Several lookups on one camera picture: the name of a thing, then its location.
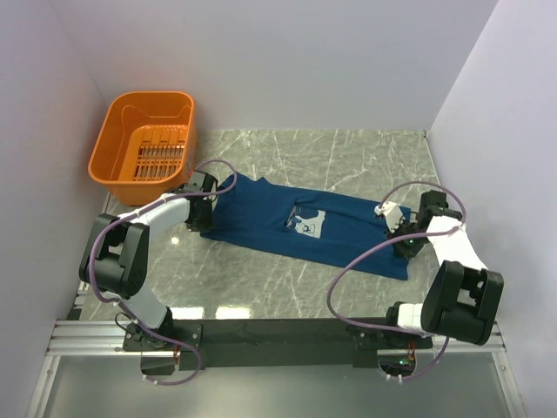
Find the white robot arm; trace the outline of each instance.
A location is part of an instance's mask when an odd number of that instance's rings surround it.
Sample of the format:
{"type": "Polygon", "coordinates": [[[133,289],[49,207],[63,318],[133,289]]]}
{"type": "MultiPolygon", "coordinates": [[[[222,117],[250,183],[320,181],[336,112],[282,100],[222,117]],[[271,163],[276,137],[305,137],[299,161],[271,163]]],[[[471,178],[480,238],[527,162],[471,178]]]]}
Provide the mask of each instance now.
{"type": "Polygon", "coordinates": [[[473,344],[486,342],[493,326],[503,288],[500,274],[491,272],[473,250],[461,214],[448,208],[443,192],[422,194],[415,222],[406,219],[398,204],[387,201],[375,212],[387,223],[387,236],[408,233],[454,233],[409,239],[394,245],[395,254],[411,259],[427,240],[431,242],[440,269],[424,303],[400,303],[397,325],[424,334],[443,334],[473,344]],[[459,302],[461,290],[469,292],[474,305],[459,302]]]}
{"type": "MultiPolygon", "coordinates": [[[[169,309],[144,283],[147,274],[149,244],[161,233],[185,223],[192,231],[204,231],[212,226],[212,202],[207,199],[173,199],[169,197],[184,192],[210,192],[217,180],[205,172],[194,172],[190,182],[173,192],[163,194],[158,200],[165,202],[149,212],[130,220],[110,231],[104,238],[95,261],[95,276],[99,290],[107,299],[119,299],[126,307],[151,329],[159,329],[169,309]],[[120,254],[111,247],[122,246],[120,254]]],[[[107,225],[125,218],[132,212],[118,216],[102,214],[97,217],[79,267],[79,275],[88,282],[87,264],[92,243],[107,225]]]]}

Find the blue t-shirt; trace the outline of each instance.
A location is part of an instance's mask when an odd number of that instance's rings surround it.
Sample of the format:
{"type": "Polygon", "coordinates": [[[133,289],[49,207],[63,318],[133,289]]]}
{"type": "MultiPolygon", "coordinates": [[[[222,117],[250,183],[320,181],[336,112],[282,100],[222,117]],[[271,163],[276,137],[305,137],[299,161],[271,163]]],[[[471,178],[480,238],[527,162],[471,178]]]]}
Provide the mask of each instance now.
{"type": "MultiPolygon", "coordinates": [[[[221,188],[232,182],[232,176],[221,188]]],[[[344,267],[386,240],[386,222],[373,211],[378,202],[331,192],[272,185],[238,173],[238,183],[218,197],[215,228],[201,236],[254,250],[344,267]]],[[[406,217],[410,209],[402,208],[406,217]]],[[[407,280],[408,261],[391,247],[354,270],[407,280]]]]}

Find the orange basket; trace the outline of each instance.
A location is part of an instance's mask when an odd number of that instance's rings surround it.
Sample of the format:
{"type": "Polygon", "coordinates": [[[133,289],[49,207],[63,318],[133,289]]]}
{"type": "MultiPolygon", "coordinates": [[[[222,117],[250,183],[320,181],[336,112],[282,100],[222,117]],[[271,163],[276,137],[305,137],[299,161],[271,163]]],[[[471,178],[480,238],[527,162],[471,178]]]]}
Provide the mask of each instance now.
{"type": "Polygon", "coordinates": [[[134,91],[108,110],[89,174],[120,202],[146,205],[193,171],[198,135],[193,99],[179,91],[134,91]]]}

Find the purple cable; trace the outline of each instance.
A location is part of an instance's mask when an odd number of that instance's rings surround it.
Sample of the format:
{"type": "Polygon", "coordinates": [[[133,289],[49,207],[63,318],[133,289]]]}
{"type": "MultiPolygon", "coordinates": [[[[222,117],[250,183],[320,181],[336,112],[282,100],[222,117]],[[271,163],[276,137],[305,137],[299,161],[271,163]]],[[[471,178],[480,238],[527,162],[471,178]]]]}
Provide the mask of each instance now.
{"type": "MultiPolygon", "coordinates": [[[[405,183],[397,185],[389,193],[387,193],[386,196],[381,200],[381,202],[379,203],[379,207],[381,207],[394,192],[396,192],[401,187],[404,187],[406,185],[430,185],[430,186],[433,186],[433,187],[438,187],[443,192],[446,192],[459,205],[460,211],[462,212],[462,220],[461,221],[462,221],[462,224],[465,223],[465,221],[466,221],[466,208],[464,207],[462,201],[460,201],[460,199],[453,192],[448,190],[447,188],[443,187],[442,185],[438,185],[436,183],[432,183],[432,182],[429,182],[429,181],[413,180],[413,181],[407,181],[405,183]]],[[[333,314],[334,316],[336,316],[338,319],[342,320],[346,324],[350,324],[350,325],[353,325],[355,327],[381,329],[381,330],[385,330],[385,331],[394,331],[394,332],[403,333],[403,334],[422,335],[422,333],[420,333],[418,331],[413,331],[413,330],[399,328],[399,327],[391,327],[391,326],[388,326],[388,325],[366,324],[365,322],[359,322],[357,320],[351,320],[349,318],[346,318],[345,316],[343,316],[340,313],[338,313],[337,311],[335,311],[334,308],[332,307],[332,302],[331,302],[332,292],[334,291],[334,288],[340,282],[340,279],[342,279],[342,277],[349,270],[352,270],[354,268],[354,266],[356,266],[362,260],[365,260],[370,255],[376,253],[379,250],[382,250],[383,248],[386,248],[387,246],[390,246],[390,245],[392,245],[396,242],[404,241],[404,240],[407,240],[407,239],[421,239],[421,238],[427,238],[427,237],[439,237],[439,236],[442,236],[442,235],[448,235],[448,234],[451,234],[451,233],[455,233],[459,229],[460,229],[460,226],[455,226],[455,227],[451,228],[450,230],[444,231],[444,232],[441,232],[441,233],[408,233],[407,235],[400,235],[399,237],[391,238],[391,239],[388,239],[385,242],[381,242],[380,244],[378,244],[378,245],[374,246],[373,248],[370,248],[369,250],[367,250],[365,253],[362,253],[361,255],[356,257],[354,260],[352,260],[348,264],[348,266],[346,266],[345,268],[340,270],[339,274],[337,274],[337,276],[332,280],[331,285],[329,286],[329,290],[327,291],[327,299],[326,299],[326,303],[327,303],[327,307],[329,308],[329,311],[331,311],[331,314],[333,314]]],[[[426,367],[424,367],[418,373],[411,374],[410,376],[403,377],[402,380],[405,381],[405,380],[413,379],[415,377],[418,377],[418,376],[424,374],[428,370],[430,370],[439,361],[439,359],[441,358],[443,353],[445,353],[445,350],[446,350],[446,347],[448,346],[448,343],[449,343],[449,339],[447,337],[446,340],[445,340],[445,343],[443,344],[443,347],[438,352],[438,354],[433,358],[431,363],[429,363],[426,367]]]]}
{"type": "Polygon", "coordinates": [[[162,341],[168,342],[170,344],[174,344],[174,345],[183,347],[186,350],[189,350],[189,351],[193,352],[195,354],[195,356],[197,357],[198,364],[196,366],[196,369],[189,376],[187,376],[184,379],[181,379],[179,381],[158,381],[157,379],[154,379],[150,376],[145,377],[145,379],[147,379],[148,381],[152,381],[153,383],[156,383],[156,384],[161,385],[161,386],[177,386],[177,385],[181,385],[182,383],[186,383],[187,381],[190,381],[191,379],[193,379],[199,373],[199,371],[201,370],[201,367],[203,365],[203,359],[201,358],[201,353],[194,346],[192,346],[190,344],[187,344],[187,343],[179,341],[179,340],[174,340],[172,338],[164,337],[163,335],[159,335],[159,334],[155,333],[154,331],[152,331],[151,329],[149,329],[141,320],[139,320],[139,318],[136,315],[133,314],[132,311],[130,311],[130,309],[128,309],[128,307],[124,304],[124,302],[122,300],[120,300],[118,298],[105,298],[100,293],[100,291],[98,290],[98,286],[97,286],[97,278],[95,277],[95,259],[96,259],[95,256],[98,253],[98,250],[100,249],[101,241],[103,240],[103,238],[106,236],[106,234],[111,229],[115,228],[118,225],[123,224],[124,222],[135,219],[135,218],[143,215],[144,213],[147,213],[147,212],[155,209],[156,207],[161,206],[165,202],[169,202],[169,201],[175,200],[175,199],[182,199],[182,198],[218,196],[219,194],[229,192],[236,185],[236,182],[238,181],[238,174],[236,173],[236,169],[228,161],[224,161],[223,159],[219,159],[219,158],[210,159],[208,161],[200,163],[197,167],[195,167],[195,169],[198,170],[198,169],[200,169],[200,168],[202,168],[205,165],[210,164],[210,163],[222,163],[222,164],[227,165],[232,170],[232,175],[234,176],[234,180],[232,181],[232,183],[228,187],[226,187],[223,190],[216,191],[216,192],[180,193],[180,194],[176,194],[174,196],[170,196],[169,198],[166,198],[166,199],[155,200],[154,202],[150,203],[149,205],[143,207],[141,210],[139,210],[137,212],[134,212],[134,213],[131,213],[130,215],[125,216],[121,219],[118,219],[118,220],[112,222],[110,225],[108,225],[105,229],[103,229],[103,231],[101,231],[101,233],[95,239],[95,242],[93,243],[93,246],[91,248],[91,256],[89,257],[89,265],[88,265],[89,282],[91,283],[91,288],[93,289],[93,293],[95,294],[95,296],[97,296],[97,298],[101,302],[104,302],[104,303],[110,303],[110,302],[118,303],[120,308],[126,314],[128,314],[128,316],[130,316],[130,319],[135,324],[137,324],[141,329],[143,329],[148,335],[150,335],[151,337],[154,337],[158,340],[162,340],[162,341]]]}

